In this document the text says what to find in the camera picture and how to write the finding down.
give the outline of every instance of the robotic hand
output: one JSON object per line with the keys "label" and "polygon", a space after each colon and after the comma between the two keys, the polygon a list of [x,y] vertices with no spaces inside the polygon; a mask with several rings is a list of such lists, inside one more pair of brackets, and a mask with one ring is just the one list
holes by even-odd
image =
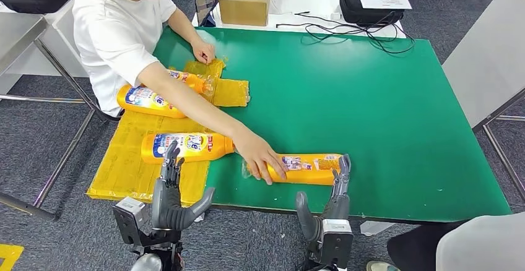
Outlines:
{"label": "robotic hand", "polygon": [[179,184],[184,158],[177,163],[179,153],[177,142],[174,142],[164,156],[160,177],[154,187],[153,230],[149,235],[140,230],[147,220],[144,203],[126,197],[113,206],[122,239],[126,244],[133,244],[132,252],[139,255],[131,271],[182,270],[181,231],[211,206],[215,192],[213,187],[207,189],[202,199],[191,207],[181,206]]}
{"label": "robotic hand", "polygon": [[348,183],[350,175],[350,157],[346,154],[339,158],[341,172],[334,173],[334,185],[328,203],[320,217],[314,217],[308,208],[308,199],[304,192],[298,192],[295,198],[297,216],[308,245],[308,260],[304,269],[316,265],[310,270],[337,268],[346,269],[350,257],[350,248],[354,235],[350,228],[348,215],[350,199]]}

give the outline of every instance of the green tabletop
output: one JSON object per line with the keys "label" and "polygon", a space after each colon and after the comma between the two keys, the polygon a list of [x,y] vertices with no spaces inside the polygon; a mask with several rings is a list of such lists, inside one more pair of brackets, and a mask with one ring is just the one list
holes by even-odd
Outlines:
{"label": "green tabletop", "polygon": [[[426,40],[393,56],[366,37],[314,43],[304,33],[200,28],[222,77],[249,81],[246,108],[224,108],[278,153],[348,153],[350,214],[450,222],[511,213],[501,189]],[[396,40],[402,50],[409,40]],[[156,57],[182,68],[189,45],[166,29]],[[241,176],[241,157],[210,164],[214,203],[293,210],[305,191],[321,212],[331,187],[279,184]]]}

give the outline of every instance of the white t-shirt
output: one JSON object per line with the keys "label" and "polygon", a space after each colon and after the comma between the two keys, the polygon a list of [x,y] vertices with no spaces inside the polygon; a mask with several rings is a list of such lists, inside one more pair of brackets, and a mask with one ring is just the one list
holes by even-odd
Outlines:
{"label": "white t-shirt", "polygon": [[436,271],[525,270],[525,212],[477,217],[446,234]]}
{"label": "white t-shirt", "polygon": [[118,90],[139,85],[139,73],[157,61],[162,23],[175,10],[172,0],[75,0],[75,42],[102,111],[121,111]]}

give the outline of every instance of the yellow floor tape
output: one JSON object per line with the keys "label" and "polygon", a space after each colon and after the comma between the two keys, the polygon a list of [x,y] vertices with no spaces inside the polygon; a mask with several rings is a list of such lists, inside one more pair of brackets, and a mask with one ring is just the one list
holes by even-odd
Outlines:
{"label": "yellow floor tape", "polygon": [[23,250],[23,246],[0,244],[0,271],[10,271]]}
{"label": "yellow floor tape", "polygon": [[[215,105],[246,106],[249,101],[248,82],[220,79],[224,66],[221,60],[214,60],[210,65],[191,61],[183,71],[212,79],[214,94],[205,98]],[[162,132],[204,131],[206,128],[189,118],[175,119],[126,111],[87,194],[94,199],[121,200],[129,196],[151,202],[160,164],[146,164],[142,161],[141,143],[144,136]],[[202,197],[208,167],[209,161],[184,164],[180,186],[183,205],[192,205]]]}

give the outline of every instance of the sneaker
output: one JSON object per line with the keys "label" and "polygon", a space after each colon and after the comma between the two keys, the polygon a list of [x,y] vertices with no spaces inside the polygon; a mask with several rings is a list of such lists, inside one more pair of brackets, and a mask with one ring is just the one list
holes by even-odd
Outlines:
{"label": "sneaker", "polygon": [[367,271],[400,271],[398,268],[385,262],[372,260],[367,264]]}

